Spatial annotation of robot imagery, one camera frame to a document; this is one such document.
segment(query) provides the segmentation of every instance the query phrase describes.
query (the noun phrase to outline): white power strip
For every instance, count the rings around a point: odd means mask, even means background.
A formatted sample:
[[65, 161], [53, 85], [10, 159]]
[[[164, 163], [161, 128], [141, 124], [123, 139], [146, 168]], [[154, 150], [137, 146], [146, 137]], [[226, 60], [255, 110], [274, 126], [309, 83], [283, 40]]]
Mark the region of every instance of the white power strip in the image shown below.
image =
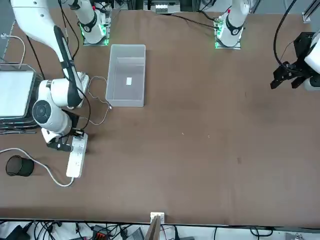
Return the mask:
[[68, 167], [66, 168], [66, 176], [70, 178], [80, 178], [82, 168], [85, 161], [85, 153], [87, 148], [88, 135], [85, 133], [83, 137], [73, 137], [72, 152], [69, 156]]

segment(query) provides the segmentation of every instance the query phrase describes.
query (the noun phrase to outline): black cylindrical container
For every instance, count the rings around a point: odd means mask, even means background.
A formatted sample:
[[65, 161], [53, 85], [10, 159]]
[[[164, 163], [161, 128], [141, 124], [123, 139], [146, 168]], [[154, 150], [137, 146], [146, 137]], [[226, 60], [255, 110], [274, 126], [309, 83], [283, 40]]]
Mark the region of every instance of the black cylindrical container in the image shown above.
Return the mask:
[[31, 159], [13, 155], [6, 163], [5, 172], [9, 176], [28, 177], [32, 174], [34, 168], [35, 163]]

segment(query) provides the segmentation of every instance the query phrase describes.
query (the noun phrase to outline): robotic arm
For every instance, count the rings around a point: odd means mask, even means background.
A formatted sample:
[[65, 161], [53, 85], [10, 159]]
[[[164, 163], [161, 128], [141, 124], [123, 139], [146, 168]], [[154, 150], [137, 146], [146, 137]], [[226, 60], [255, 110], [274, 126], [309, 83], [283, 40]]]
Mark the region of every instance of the robotic arm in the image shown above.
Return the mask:
[[293, 64], [285, 61], [273, 72], [271, 89], [294, 79], [293, 89], [303, 84], [308, 91], [320, 90], [320, 31], [302, 32], [293, 44], [297, 60]]
[[248, 0], [232, 0], [232, 6], [222, 15], [223, 27], [217, 36], [224, 46], [234, 47], [238, 43], [249, 11]]
[[[74, 9], [81, 25], [86, 29], [87, 41], [95, 42], [103, 37], [97, 32], [99, 22], [97, 14], [88, 0], [68, 0], [71, 9]], [[83, 83], [89, 77], [78, 73], [72, 60], [70, 50], [62, 30], [54, 24], [46, 0], [11, 0], [17, 24], [30, 38], [41, 42], [56, 53], [64, 78], [43, 80], [38, 89], [38, 99], [33, 106], [32, 115], [42, 127], [43, 137], [49, 147], [58, 150], [71, 151], [71, 147], [61, 148], [55, 141], [65, 135], [83, 136], [83, 131], [74, 131], [78, 117], [61, 109], [61, 107], [78, 107], [82, 105]]]

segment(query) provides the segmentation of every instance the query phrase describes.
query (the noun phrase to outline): brown tabletop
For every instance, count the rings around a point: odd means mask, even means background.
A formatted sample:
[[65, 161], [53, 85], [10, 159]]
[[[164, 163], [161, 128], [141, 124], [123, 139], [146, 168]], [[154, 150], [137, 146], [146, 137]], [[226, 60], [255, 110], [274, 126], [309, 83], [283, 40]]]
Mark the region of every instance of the brown tabletop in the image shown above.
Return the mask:
[[[180, 13], [210, 24], [200, 13]], [[76, 16], [67, 11], [76, 27]], [[52, 11], [61, 25], [61, 13]], [[277, 62], [274, 33], [281, 15], [250, 14], [242, 50], [215, 50], [213, 31], [150, 11], [121, 11], [111, 44], [145, 44], [145, 106], [115, 107], [101, 126], [89, 125], [81, 178], [55, 185], [39, 165], [28, 178], [9, 177], [0, 156], [0, 216], [148, 222], [165, 212], [167, 223], [320, 227], [320, 94], [290, 82], [271, 90]], [[278, 54], [300, 32], [289, 15]], [[14, 35], [24, 35], [17, 25]], [[71, 51], [76, 47], [71, 30]], [[38, 70], [26, 42], [24, 62]], [[46, 79], [62, 77], [56, 54], [34, 42]], [[19, 61], [14, 39], [6, 59]], [[110, 47], [80, 47], [78, 71], [107, 77]], [[283, 59], [295, 60], [293, 46]], [[102, 99], [105, 82], [91, 91]], [[90, 98], [93, 121], [106, 105]], [[87, 116], [88, 105], [78, 111]], [[69, 154], [46, 147], [41, 133], [5, 135], [0, 148], [22, 148], [68, 183]]]

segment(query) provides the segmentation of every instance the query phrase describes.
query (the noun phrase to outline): clear plastic container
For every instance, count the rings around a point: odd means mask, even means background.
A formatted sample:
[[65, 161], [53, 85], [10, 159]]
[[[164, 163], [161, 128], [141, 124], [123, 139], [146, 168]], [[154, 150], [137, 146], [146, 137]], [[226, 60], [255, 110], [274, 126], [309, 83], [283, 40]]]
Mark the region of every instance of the clear plastic container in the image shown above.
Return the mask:
[[113, 107], [143, 107], [146, 46], [113, 44], [105, 99]]

